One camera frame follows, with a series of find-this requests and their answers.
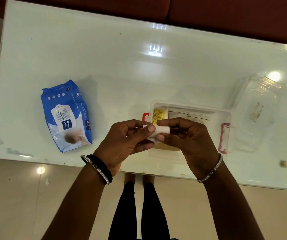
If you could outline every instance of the hand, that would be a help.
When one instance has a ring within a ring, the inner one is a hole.
[[[140,120],[128,120],[115,123],[111,126],[105,139],[94,151],[115,176],[123,160],[130,154],[142,152],[153,147],[154,143],[147,138],[156,130],[152,123]]]
[[[181,149],[190,170],[198,179],[205,178],[215,167],[219,153],[205,125],[183,118],[158,120],[157,125],[176,128],[170,129],[170,135],[158,134],[157,139]]]

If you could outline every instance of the black leggings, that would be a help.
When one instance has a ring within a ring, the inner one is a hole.
[[[147,183],[141,217],[142,240],[169,240],[169,229],[155,187]],[[112,220],[108,240],[137,239],[137,217],[134,202],[133,182],[125,184],[115,215]]]

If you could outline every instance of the tiled floor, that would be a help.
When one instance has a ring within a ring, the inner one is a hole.
[[[40,239],[80,170],[0,160],[0,240]],[[155,187],[172,237],[218,239],[207,194],[201,184],[158,177]],[[107,239],[122,188],[123,173],[119,173],[103,192],[90,239]],[[287,191],[248,186],[241,188],[265,238],[287,239]],[[139,179],[135,192],[140,221],[143,187]]]

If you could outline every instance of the white table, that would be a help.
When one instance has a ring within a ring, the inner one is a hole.
[[[153,100],[225,108],[240,78],[274,71],[284,95],[273,128],[256,153],[234,151],[225,162],[239,184],[287,189],[287,168],[279,165],[287,161],[286,45],[9,0],[0,53],[0,158],[83,166],[79,156],[92,153],[113,123],[141,119]],[[93,145],[61,153],[40,95],[69,79],[88,104]],[[186,164],[146,152],[130,156],[121,170],[195,178]]]

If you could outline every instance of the maroon couch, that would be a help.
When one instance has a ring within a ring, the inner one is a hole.
[[[287,44],[287,0],[20,0]],[[0,0],[3,18],[5,0]]]

